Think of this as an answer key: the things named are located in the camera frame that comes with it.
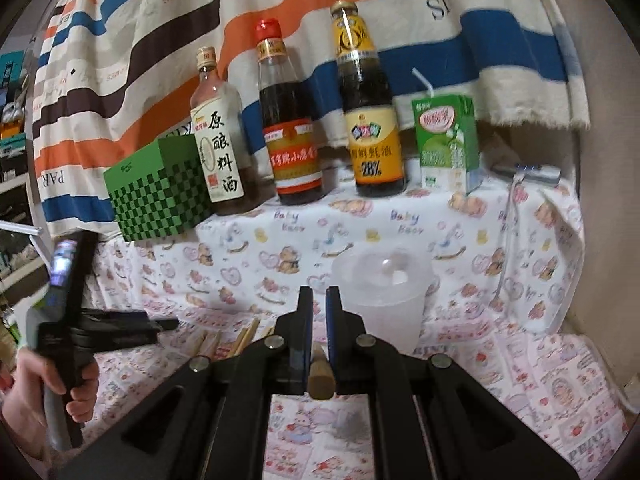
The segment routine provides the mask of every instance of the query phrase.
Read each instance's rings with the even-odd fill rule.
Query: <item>wrist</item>
[[[15,390],[9,393],[2,404],[2,420],[15,445],[39,460],[44,449],[46,428]]]

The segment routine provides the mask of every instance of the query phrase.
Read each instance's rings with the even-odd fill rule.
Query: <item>bolt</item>
[[[210,360],[208,357],[204,357],[204,355],[196,355],[189,361],[189,368],[192,372],[202,372],[209,367]]]
[[[360,334],[356,338],[356,344],[361,348],[371,348],[376,344],[376,338],[371,334]]]
[[[436,368],[444,370],[451,366],[451,357],[446,354],[435,354],[431,356],[431,364]]]
[[[270,335],[264,340],[264,344],[269,350],[275,350],[284,345],[284,338],[281,335]]]

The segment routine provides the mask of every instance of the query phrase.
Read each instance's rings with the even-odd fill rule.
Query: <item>drink carton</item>
[[[449,94],[412,101],[421,184],[468,193],[480,186],[480,153],[471,97]]]

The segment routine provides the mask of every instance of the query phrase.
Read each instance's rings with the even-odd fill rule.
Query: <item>cooking wine bottle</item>
[[[218,215],[247,212],[258,205],[259,191],[240,127],[240,96],[219,78],[213,47],[199,49],[196,63],[200,84],[191,97],[191,124],[209,197]]]
[[[280,23],[255,27],[262,132],[280,202],[300,205],[322,197],[322,173],[303,90],[282,41]]]
[[[356,188],[367,197],[400,193],[404,167],[389,81],[356,4],[339,0],[330,12]]]

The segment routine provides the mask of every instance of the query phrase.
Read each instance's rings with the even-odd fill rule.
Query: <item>device screen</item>
[[[51,285],[64,286],[76,254],[75,240],[62,240],[56,245],[51,262]]]

